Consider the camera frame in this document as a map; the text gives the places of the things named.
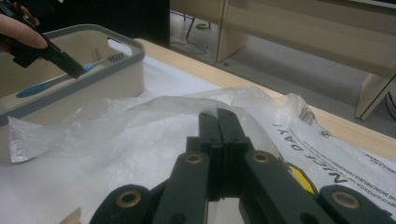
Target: toothbrush bristles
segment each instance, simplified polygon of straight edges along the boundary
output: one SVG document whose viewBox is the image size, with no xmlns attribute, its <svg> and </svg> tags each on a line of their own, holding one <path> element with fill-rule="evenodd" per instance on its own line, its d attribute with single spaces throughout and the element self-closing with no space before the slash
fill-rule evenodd
<svg viewBox="0 0 396 224">
<path fill-rule="evenodd" d="M 109 60 L 113 63 L 118 62 L 124 58 L 123 53 L 113 54 L 110 56 Z"/>
</svg>

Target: white plastic container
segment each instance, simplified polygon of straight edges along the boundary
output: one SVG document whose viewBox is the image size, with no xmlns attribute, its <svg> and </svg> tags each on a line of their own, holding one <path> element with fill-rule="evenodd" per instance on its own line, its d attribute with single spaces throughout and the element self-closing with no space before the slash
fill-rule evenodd
<svg viewBox="0 0 396 224">
<path fill-rule="evenodd" d="M 63 76 L 64 71 L 45 60 L 22 68 L 12 62 L 13 56 L 0 53 L 0 161 L 8 161 L 8 116 L 47 125 L 64 120 L 89 101 L 132 97 L 144 89 L 142 44 L 97 25 L 78 25 L 46 35 L 81 64 L 119 52 L 109 46 L 108 40 L 129 49 L 132 55 L 117 63 L 98 65 L 78 79 L 67 80 L 39 94 L 17 98 L 19 91 Z"/>
</svg>

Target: floor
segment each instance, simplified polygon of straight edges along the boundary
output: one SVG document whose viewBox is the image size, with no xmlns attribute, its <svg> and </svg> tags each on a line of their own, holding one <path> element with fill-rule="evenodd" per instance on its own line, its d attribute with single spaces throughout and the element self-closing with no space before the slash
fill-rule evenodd
<svg viewBox="0 0 396 224">
<path fill-rule="evenodd" d="M 221 63 L 215 62 L 217 25 L 195 20 L 189 37 L 191 19 L 170 13 L 171 49 L 216 66 L 268 89 L 283 94 L 296 93 L 314 107 L 396 138 L 396 121 L 382 101 L 366 119 L 354 117 L 361 84 L 367 73 L 295 49 L 250 36 L 247 46 Z M 396 86 L 390 91 L 396 98 Z"/>
</svg>

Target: toothbrush handle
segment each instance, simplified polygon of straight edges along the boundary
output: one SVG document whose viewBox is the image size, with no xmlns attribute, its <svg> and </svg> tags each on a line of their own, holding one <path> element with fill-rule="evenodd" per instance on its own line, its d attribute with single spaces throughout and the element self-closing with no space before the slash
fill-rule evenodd
<svg viewBox="0 0 396 224">
<path fill-rule="evenodd" d="M 98 62 L 96 62 L 96 63 L 88 63 L 88 64 L 85 64 L 84 66 L 83 66 L 83 68 L 84 68 L 84 70 L 86 71 L 86 72 L 89 72 L 89 71 L 91 71 L 91 69 L 93 69 L 94 67 L 96 67 L 96 65 L 98 65 L 98 64 L 100 64 L 100 63 L 104 63 L 105 61 L 107 61 L 108 59 L 102 59 L 102 60 L 100 60 L 100 61 L 98 61 Z"/>
<path fill-rule="evenodd" d="M 54 85 L 61 83 L 67 79 L 70 79 L 71 77 L 69 75 L 64 75 L 62 77 L 58 77 L 56 79 L 53 79 L 51 81 L 46 81 L 40 84 L 37 84 L 35 86 L 29 87 L 27 89 L 24 89 L 23 91 L 18 92 L 17 97 L 18 98 L 24 98 L 28 96 L 32 96 L 35 94 L 38 94 L 50 87 L 53 87 Z"/>
</svg>

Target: yellow object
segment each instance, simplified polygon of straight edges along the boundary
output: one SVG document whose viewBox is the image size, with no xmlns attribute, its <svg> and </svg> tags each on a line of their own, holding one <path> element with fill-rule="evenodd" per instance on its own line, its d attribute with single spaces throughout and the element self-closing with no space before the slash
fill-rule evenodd
<svg viewBox="0 0 396 224">
<path fill-rule="evenodd" d="M 297 177 L 298 181 L 300 184 L 303 186 L 303 188 L 312 193 L 312 194 L 318 194 L 318 190 L 315 187 L 315 185 L 312 183 L 312 181 L 309 179 L 309 177 L 305 174 L 303 170 L 298 168 L 297 166 L 294 166 L 293 164 L 288 163 L 291 171 L 294 173 L 294 175 Z"/>
</svg>

